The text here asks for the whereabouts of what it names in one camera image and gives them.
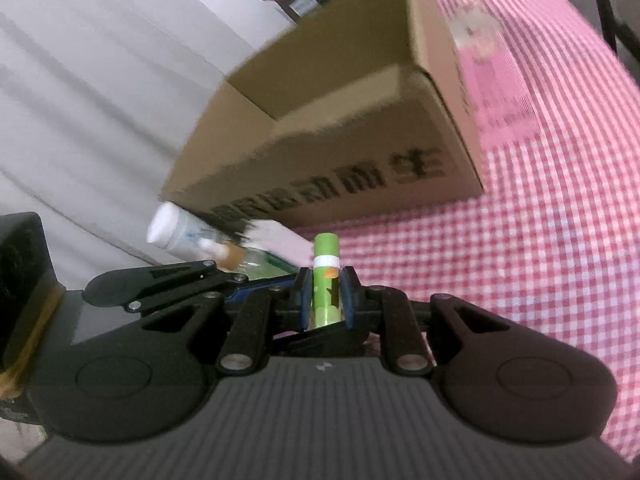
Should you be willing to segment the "white curtain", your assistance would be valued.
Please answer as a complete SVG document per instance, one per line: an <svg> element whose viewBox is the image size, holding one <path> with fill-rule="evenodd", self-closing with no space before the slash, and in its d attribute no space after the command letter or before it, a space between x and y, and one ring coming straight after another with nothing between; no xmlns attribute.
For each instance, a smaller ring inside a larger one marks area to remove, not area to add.
<svg viewBox="0 0 640 480"><path fill-rule="evenodd" d="M158 194L251 53L198 0L1 0L1 209L40 215L64 285L169 261Z"/></svg>

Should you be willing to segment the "green dropper bottle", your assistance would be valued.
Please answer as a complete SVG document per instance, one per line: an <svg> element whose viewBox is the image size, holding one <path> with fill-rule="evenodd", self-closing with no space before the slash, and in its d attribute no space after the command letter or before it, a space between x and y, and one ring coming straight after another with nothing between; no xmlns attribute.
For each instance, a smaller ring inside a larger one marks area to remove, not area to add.
<svg viewBox="0 0 640 480"><path fill-rule="evenodd" d="M209 238L201 238L198 248L207 259L216 262L216 266L224 271L245 274L250 280L277 278L278 276L295 274L297 266L278 257L255 248L244 248L228 240L218 242Z"/></svg>

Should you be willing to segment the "brown cardboard box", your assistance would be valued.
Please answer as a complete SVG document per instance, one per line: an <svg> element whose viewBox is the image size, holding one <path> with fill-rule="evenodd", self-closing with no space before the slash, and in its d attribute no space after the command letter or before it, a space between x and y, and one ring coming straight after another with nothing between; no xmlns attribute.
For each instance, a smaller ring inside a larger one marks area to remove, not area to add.
<svg viewBox="0 0 640 480"><path fill-rule="evenodd" d="M435 0L333 0L217 89L163 200L290 228L484 191L458 52Z"/></svg>

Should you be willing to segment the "green lip balm tube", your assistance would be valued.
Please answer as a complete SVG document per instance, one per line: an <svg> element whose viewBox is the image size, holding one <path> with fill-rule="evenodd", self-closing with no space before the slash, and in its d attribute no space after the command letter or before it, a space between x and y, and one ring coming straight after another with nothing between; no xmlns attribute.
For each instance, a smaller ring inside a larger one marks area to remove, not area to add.
<svg viewBox="0 0 640 480"><path fill-rule="evenodd" d="M312 263L312 326L321 328L342 319L340 299L340 239L334 233L314 238Z"/></svg>

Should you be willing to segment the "small white box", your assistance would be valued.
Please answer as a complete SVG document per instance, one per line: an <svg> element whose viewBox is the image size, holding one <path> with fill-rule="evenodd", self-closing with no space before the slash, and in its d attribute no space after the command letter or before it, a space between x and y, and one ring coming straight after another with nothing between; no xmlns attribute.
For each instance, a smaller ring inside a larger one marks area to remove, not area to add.
<svg viewBox="0 0 640 480"><path fill-rule="evenodd" d="M244 245L268 252L292 266L310 266L314 245L294 231L274 220L248 222L242 234Z"/></svg>

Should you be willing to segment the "pink checkered tablecloth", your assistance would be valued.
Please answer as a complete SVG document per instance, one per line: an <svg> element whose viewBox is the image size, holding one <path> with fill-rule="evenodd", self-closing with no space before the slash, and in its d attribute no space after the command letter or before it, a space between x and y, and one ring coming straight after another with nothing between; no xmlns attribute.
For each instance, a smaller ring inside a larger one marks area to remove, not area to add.
<svg viewBox="0 0 640 480"><path fill-rule="evenodd" d="M603 439L639 455L639 89L568 0L484 6L533 101L538 131L484 153L485 192L337 222L361 281L460 297L582 348L615 376Z"/></svg>

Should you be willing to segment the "white supplement bottle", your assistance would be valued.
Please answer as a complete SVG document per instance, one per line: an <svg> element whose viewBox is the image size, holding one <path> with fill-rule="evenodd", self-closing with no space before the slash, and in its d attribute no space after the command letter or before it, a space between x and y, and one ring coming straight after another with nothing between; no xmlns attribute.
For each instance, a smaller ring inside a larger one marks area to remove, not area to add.
<svg viewBox="0 0 640 480"><path fill-rule="evenodd" d="M171 202L157 207L146 241L183 261L218 261L230 255L221 232Z"/></svg>

